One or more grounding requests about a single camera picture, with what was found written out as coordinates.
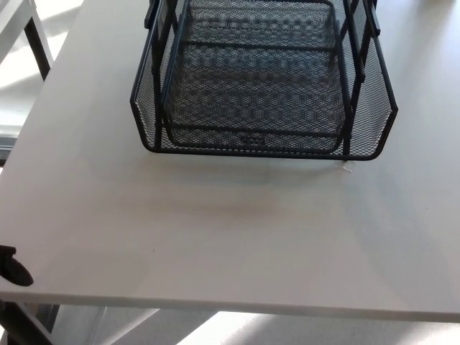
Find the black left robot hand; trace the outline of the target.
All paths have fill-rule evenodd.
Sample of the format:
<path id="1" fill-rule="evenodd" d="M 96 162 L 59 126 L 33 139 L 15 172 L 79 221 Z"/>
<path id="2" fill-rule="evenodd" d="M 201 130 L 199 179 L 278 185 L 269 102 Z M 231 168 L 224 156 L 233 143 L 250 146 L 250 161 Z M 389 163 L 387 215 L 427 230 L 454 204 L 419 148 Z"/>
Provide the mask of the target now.
<path id="1" fill-rule="evenodd" d="M 27 268 L 14 255 L 15 247 L 1 245 L 1 276 L 12 284 L 27 287 L 34 280 Z"/>

